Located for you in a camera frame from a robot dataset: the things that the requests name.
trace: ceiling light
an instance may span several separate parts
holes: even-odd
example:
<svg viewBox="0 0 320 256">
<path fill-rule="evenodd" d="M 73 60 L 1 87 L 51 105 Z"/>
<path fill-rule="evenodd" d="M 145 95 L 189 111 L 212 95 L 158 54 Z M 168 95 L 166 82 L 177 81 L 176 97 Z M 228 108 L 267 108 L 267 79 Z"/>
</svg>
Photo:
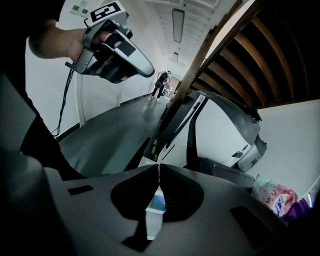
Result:
<svg viewBox="0 0 320 256">
<path fill-rule="evenodd" d="M 177 43 L 181 43 L 182 30 L 184 29 L 185 11 L 179 9 L 172 10 L 173 20 L 173 40 Z"/>
<path fill-rule="evenodd" d="M 178 62 L 178 53 L 176 52 L 173 53 L 173 61 Z"/>
</svg>

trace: black cable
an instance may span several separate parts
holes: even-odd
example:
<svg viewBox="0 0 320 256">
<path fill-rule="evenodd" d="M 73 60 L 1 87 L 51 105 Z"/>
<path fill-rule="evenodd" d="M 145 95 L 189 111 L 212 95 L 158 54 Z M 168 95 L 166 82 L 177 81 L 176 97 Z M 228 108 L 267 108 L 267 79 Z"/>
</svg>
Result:
<svg viewBox="0 0 320 256">
<path fill-rule="evenodd" d="M 64 108 L 65 108 L 65 105 L 66 105 L 66 98 L 67 98 L 67 93 L 68 93 L 68 89 L 69 89 L 69 85 L 70 85 L 70 82 L 71 82 L 71 79 L 72 79 L 72 76 L 74 74 L 74 70 L 73 69 L 70 69 L 69 71 L 69 75 L 68 75 L 68 78 L 66 80 L 66 83 L 65 83 L 65 87 L 64 87 L 64 93 L 63 93 L 63 99 L 62 99 L 62 106 L 61 106 L 61 110 L 60 110 L 60 118 L 59 118 L 59 123 L 58 123 L 58 126 L 56 129 L 54 129 L 51 133 L 53 134 L 55 131 L 56 131 L 56 134 L 53 136 L 55 138 L 57 138 L 60 134 L 60 124 L 61 124 L 61 121 L 62 121 L 62 114 L 64 112 Z"/>
</svg>

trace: floor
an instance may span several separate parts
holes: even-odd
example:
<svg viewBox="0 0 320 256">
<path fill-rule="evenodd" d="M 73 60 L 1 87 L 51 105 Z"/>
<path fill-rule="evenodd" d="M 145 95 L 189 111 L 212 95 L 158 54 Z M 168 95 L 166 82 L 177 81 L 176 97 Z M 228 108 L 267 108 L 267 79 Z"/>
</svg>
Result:
<svg viewBox="0 0 320 256">
<path fill-rule="evenodd" d="M 60 142 L 65 158 L 81 174 L 122 172 L 152 137 L 166 106 L 142 97 L 91 119 Z"/>
</svg>

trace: white ceiling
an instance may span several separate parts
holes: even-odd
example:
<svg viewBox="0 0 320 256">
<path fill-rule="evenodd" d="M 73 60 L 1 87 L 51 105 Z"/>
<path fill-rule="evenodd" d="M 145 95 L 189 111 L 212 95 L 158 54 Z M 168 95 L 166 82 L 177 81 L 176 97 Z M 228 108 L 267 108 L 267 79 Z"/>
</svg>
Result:
<svg viewBox="0 0 320 256">
<path fill-rule="evenodd" d="M 236 0 L 144 0 L 154 5 L 165 36 L 170 68 L 177 78 L 183 78 L 209 30 L 214 28 Z M 185 11 L 181 43 L 174 41 L 172 9 Z M 173 53 L 179 54 L 173 63 Z"/>
</svg>

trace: pink package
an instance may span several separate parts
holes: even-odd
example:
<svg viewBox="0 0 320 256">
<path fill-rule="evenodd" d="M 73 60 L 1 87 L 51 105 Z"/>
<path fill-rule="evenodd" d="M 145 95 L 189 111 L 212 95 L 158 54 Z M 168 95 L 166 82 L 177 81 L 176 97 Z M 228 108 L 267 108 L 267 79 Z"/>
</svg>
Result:
<svg viewBox="0 0 320 256">
<path fill-rule="evenodd" d="M 298 200 L 293 190 L 263 178 L 260 174 L 255 179 L 251 195 L 270 208 L 278 217 L 285 215 Z"/>
</svg>

